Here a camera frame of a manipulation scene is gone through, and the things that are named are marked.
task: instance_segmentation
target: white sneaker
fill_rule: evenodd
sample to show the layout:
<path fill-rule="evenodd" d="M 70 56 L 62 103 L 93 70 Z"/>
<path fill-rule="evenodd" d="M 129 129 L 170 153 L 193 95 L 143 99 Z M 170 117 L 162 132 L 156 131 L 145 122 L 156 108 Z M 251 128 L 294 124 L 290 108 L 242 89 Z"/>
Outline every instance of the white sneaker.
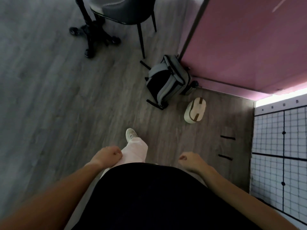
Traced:
<path fill-rule="evenodd" d="M 135 137 L 138 137 L 138 135 L 136 134 L 136 132 L 132 129 L 132 128 L 128 128 L 126 130 L 126 139 L 128 141 L 128 143 Z"/>

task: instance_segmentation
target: hand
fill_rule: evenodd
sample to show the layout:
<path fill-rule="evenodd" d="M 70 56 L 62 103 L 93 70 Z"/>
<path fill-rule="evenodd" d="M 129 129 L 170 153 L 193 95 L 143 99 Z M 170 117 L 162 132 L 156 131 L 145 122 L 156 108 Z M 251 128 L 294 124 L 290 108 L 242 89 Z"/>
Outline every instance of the hand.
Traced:
<path fill-rule="evenodd" d="M 178 160 L 187 171 L 198 174 L 202 167 L 206 166 L 206 162 L 194 152 L 183 152 Z"/>
<path fill-rule="evenodd" d="M 122 152 L 117 146 L 109 146 L 99 150 L 88 164 L 100 166 L 101 170 L 115 165 L 122 158 Z"/>

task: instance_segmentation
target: gray laminate floor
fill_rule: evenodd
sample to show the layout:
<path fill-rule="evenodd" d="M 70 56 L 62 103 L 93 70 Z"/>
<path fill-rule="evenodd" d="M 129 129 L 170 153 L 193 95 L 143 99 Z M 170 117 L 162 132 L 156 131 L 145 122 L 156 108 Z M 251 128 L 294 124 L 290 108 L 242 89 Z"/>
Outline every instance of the gray laminate floor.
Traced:
<path fill-rule="evenodd" d="M 157 0 L 158 32 L 142 23 L 145 62 L 177 52 L 186 0 Z M 97 46 L 87 59 L 86 41 L 68 32 L 83 19 L 74 0 L 0 0 L 0 217 L 48 185 L 71 174 L 101 147 L 126 144 L 133 127 L 148 143 L 147 162 L 178 167 L 194 151 L 224 177 L 249 189 L 253 102 L 198 89 L 160 111 L 146 102 L 147 69 L 136 26 L 107 21 L 119 46 Z M 207 110 L 189 125 L 183 113 L 201 96 Z M 221 138 L 232 135 L 236 140 Z M 233 157 L 233 161 L 218 157 Z M 78 219 L 91 189 L 67 229 Z"/>

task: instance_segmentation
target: grid board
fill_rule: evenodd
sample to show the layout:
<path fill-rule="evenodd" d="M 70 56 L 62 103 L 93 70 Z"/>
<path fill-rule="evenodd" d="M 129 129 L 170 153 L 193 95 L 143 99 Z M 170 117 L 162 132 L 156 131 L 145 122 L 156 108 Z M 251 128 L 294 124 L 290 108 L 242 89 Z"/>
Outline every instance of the grid board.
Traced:
<path fill-rule="evenodd" d="M 307 225 L 307 107 L 255 116 L 250 194 Z"/>

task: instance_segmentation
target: gray backpack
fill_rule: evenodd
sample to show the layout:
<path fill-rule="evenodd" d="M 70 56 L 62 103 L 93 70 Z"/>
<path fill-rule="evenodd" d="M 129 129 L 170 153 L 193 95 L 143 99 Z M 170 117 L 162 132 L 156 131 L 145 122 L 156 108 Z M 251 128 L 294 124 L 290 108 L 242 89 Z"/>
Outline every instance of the gray backpack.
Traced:
<path fill-rule="evenodd" d="M 156 103 L 147 100 L 148 103 L 163 110 L 168 106 L 167 100 L 176 94 L 189 95 L 197 86 L 198 82 L 190 83 L 190 74 L 182 67 L 175 55 L 164 55 L 160 64 L 150 68 L 143 61 L 142 65 L 149 69 L 148 77 L 145 78 Z"/>

